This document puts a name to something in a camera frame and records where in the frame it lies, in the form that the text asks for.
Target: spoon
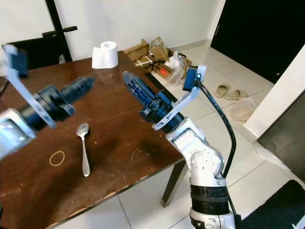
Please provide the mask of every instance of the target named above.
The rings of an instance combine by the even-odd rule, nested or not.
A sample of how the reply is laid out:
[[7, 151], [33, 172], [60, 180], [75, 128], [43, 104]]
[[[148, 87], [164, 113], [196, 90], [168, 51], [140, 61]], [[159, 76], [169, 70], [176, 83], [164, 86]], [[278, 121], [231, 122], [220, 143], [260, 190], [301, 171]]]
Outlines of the spoon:
[[85, 146], [85, 135], [88, 133], [88, 131], [89, 131], [88, 123], [81, 124], [76, 131], [76, 135], [81, 137], [81, 141], [82, 141], [82, 173], [84, 174], [85, 177], [89, 176], [90, 174], [90, 167], [89, 167], [89, 162], [86, 153], [86, 146]]

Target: table leg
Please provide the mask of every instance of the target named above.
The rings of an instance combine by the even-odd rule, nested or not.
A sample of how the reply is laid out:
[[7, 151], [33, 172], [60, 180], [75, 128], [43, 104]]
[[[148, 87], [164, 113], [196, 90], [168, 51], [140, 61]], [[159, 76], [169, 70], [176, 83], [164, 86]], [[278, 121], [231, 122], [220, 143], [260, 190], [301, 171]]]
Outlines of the table leg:
[[185, 163], [185, 160], [182, 160], [181, 162], [178, 162], [174, 165], [172, 174], [170, 176], [170, 179], [168, 180], [166, 189], [161, 199], [161, 204], [163, 207], [166, 207], [171, 203], [187, 170], [188, 168], [187, 164]]

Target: slipper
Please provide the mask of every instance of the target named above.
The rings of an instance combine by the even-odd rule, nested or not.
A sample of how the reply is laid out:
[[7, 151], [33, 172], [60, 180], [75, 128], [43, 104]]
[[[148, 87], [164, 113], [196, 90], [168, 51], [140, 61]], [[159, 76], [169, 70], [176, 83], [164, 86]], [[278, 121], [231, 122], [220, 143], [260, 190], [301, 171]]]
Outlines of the slipper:
[[229, 90], [229, 87], [230, 86], [226, 83], [222, 83], [222, 84], [218, 85], [215, 95], [218, 98], [222, 98], [224, 96], [224, 94], [226, 94], [227, 91]]
[[249, 94], [248, 94], [248, 92], [246, 92], [244, 90], [235, 90], [233, 92], [229, 92], [229, 93], [225, 94], [224, 97], [227, 100], [238, 100], [241, 98], [249, 97]]

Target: white tile floor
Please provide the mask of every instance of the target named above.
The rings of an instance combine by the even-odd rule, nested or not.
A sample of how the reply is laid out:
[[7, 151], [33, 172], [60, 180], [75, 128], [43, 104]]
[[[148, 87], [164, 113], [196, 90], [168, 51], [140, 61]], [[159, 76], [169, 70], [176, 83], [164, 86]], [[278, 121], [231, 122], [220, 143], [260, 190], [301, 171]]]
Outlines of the white tile floor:
[[[261, 76], [210, 47], [200, 46], [183, 53], [193, 61], [193, 64], [207, 65], [204, 84], [210, 92], [214, 92], [218, 84], [228, 83], [231, 90], [246, 90], [259, 105], [273, 86]], [[183, 94], [180, 86], [167, 86], [167, 88], [176, 97]], [[262, 205], [290, 179], [297, 180], [305, 187], [305, 184], [292, 172], [282, 171], [278, 166], [258, 156], [255, 148], [261, 145], [248, 143], [243, 137], [243, 122], [233, 121], [229, 116], [234, 101], [227, 101], [224, 98], [216, 98], [216, 100], [232, 122], [236, 134], [236, 155], [227, 183], [235, 208], [242, 218]], [[231, 147], [230, 138], [222, 120], [205, 96], [201, 94], [183, 109], [182, 113], [195, 120], [204, 130], [210, 144], [216, 147], [226, 160]], [[171, 170], [172, 168], [166, 169], [135, 185], [59, 225], [57, 229], [192, 229], [188, 217], [191, 206], [189, 173], [185, 176], [170, 206], [163, 208], [160, 204]]]

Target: plastic bag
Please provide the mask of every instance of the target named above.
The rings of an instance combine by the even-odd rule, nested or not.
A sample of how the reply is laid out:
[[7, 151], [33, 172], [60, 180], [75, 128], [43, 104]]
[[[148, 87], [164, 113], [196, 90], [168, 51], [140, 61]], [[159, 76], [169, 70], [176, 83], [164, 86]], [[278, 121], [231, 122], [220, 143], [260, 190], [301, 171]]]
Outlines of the plastic bag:
[[164, 64], [165, 64], [166, 66], [170, 67], [171, 69], [177, 69], [177, 68], [179, 68], [179, 67], [181, 66], [181, 61], [180, 61], [180, 59], [179, 59], [178, 52], [175, 51], [175, 52], [173, 53], [173, 56], [171, 56], [171, 57], [169, 58], [169, 60], [166, 61]]
[[236, 121], [247, 121], [256, 109], [256, 104], [251, 98], [242, 98], [234, 104], [230, 116]]
[[165, 86], [177, 86], [183, 82], [184, 69], [182, 67], [176, 68], [173, 73], [166, 79]]
[[159, 46], [168, 56], [168, 50], [164, 44], [164, 41], [161, 39], [160, 36], [158, 36], [157, 38], [155, 38], [151, 41], [151, 43], [149, 44], [149, 52], [153, 51], [154, 46]]

